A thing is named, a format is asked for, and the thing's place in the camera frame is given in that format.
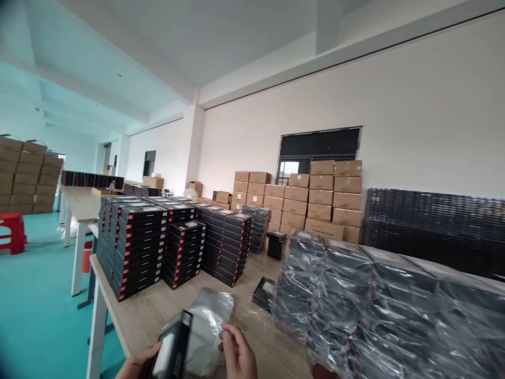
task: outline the person's hand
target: person's hand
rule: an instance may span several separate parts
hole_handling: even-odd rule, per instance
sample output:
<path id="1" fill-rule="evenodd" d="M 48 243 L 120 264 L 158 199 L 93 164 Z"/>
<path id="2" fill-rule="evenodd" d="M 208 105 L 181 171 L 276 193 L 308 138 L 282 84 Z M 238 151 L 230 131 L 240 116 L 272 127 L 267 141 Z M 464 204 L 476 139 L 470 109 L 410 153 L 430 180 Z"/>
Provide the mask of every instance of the person's hand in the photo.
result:
<path id="1" fill-rule="evenodd" d="M 227 379 L 258 379 L 256 358 L 239 328 L 222 324 L 219 350 L 225 353 Z"/>
<path id="2" fill-rule="evenodd" d="M 147 350 L 128 358 L 117 373 L 116 379 L 138 379 L 146 362 L 156 355 L 160 347 L 161 342 L 158 342 Z"/>

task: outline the red plastic stool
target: red plastic stool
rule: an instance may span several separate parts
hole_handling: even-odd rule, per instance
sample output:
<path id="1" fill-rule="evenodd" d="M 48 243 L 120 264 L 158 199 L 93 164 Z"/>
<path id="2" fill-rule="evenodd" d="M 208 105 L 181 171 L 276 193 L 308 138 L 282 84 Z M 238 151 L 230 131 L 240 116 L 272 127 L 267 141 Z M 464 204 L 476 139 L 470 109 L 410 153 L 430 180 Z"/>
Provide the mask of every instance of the red plastic stool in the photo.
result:
<path id="1" fill-rule="evenodd" d="M 10 249 L 11 255 L 16 255 L 25 251 L 28 243 L 25 235 L 25 223 L 22 213 L 0 213 L 0 226 L 8 227 L 11 234 L 0 236 L 0 240 L 10 238 L 11 241 L 0 245 L 0 250 Z"/>

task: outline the warehouse room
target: warehouse room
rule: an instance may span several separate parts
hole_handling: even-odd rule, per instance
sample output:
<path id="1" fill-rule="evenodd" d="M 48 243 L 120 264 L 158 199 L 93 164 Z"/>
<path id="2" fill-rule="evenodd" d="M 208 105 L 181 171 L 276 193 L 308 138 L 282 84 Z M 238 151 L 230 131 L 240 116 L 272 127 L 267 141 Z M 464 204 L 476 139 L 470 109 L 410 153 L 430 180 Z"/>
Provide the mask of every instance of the warehouse room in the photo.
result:
<path id="1" fill-rule="evenodd" d="M 504 0 L 2 2 L 0 377 L 502 378 L 504 39 Z"/>

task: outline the wooden table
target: wooden table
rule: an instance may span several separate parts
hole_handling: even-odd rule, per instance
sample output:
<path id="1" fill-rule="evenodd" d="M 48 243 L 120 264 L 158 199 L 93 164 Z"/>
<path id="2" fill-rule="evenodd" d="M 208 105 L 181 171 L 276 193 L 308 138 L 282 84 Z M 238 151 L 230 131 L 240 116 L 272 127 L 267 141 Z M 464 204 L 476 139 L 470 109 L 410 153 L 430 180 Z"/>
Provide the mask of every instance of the wooden table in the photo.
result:
<path id="1" fill-rule="evenodd" d="M 86 223 L 94 222 L 98 219 L 98 213 L 100 212 L 100 195 L 93 193 L 91 187 L 71 187 L 63 185 L 59 187 L 66 203 L 65 236 L 63 241 L 65 247 L 70 246 L 70 222 L 72 220 L 72 215 L 78 222 L 71 291 L 72 296 L 76 296 L 80 293 Z"/>
<path id="2" fill-rule="evenodd" d="M 172 291 L 163 281 L 119 303 L 96 255 L 91 257 L 96 274 L 95 300 L 86 377 L 98 379 L 107 310 L 127 357 L 154 344 L 161 328 L 183 308 L 188 309 L 200 288 L 230 293 L 235 300 L 231 323 L 240 327 L 255 353 L 260 378 L 312 378 L 305 349 L 274 328 L 271 316 L 251 300 L 262 276 L 277 279 L 281 263 L 265 253 L 249 253 L 244 273 L 234 288 L 205 272 Z M 223 367 L 215 377 L 226 378 Z"/>

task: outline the green floor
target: green floor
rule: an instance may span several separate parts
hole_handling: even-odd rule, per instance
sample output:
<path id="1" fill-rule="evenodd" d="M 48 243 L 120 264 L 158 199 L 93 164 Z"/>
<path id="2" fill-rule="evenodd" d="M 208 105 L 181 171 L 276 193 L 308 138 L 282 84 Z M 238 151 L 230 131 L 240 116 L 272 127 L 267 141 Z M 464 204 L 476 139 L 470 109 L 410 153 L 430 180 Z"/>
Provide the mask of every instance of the green floor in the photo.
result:
<path id="1" fill-rule="evenodd" d="M 63 247 L 59 213 L 26 215 L 28 245 L 0 256 L 0 377 L 85 378 L 93 305 L 71 297 L 75 239 Z M 83 275 L 82 288 L 88 287 Z M 113 378 L 125 356 L 115 331 L 105 337 L 102 377 Z"/>

